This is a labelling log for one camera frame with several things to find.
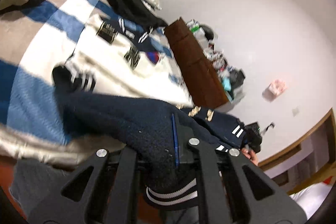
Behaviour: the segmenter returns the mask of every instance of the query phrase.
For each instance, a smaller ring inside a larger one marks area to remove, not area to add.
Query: brown cabinet
[[[165,35],[197,106],[216,108],[228,102],[222,84],[183,19],[165,28]]]

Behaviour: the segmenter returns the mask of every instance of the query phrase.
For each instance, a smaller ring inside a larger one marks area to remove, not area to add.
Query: gray pants
[[[10,192],[28,217],[68,172],[54,169],[37,160],[18,160],[14,167],[14,180]],[[197,224],[198,208],[165,212],[165,224]]]

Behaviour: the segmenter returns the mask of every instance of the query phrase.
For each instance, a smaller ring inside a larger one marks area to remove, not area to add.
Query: teal object
[[[224,90],[231,91],[231,83],[230,83],[230,79],[228,77],[225,77],[223,79],[222,86],[223,86]]]

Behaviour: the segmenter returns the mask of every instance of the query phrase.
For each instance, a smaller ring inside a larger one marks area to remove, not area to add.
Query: wooden floor
[[[0,156],[0,186],[6,193],[7,197],[14,205],[16,210],[25,217],[20,206],[12,199],[8,188],[10,187],[13,181],[13,167],[16,163],[16,160]],[[148,224],[161,224],[159,210],[149,206],[142,197],[139,197],[138,201],[138,218]]]

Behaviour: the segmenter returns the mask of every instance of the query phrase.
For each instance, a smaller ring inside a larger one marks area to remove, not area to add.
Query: bed
[[[74,166],[102,145],[110,151],[124,147],[107,136],[66,136],[54,98],[51,72],[74,52],[86,22],[95,14],[120,18],[106,0],[46,0],[0,16],[2,155]],[[169,47],[164,35],[158,39]],[[169,64],[180,77],[174,58]]]

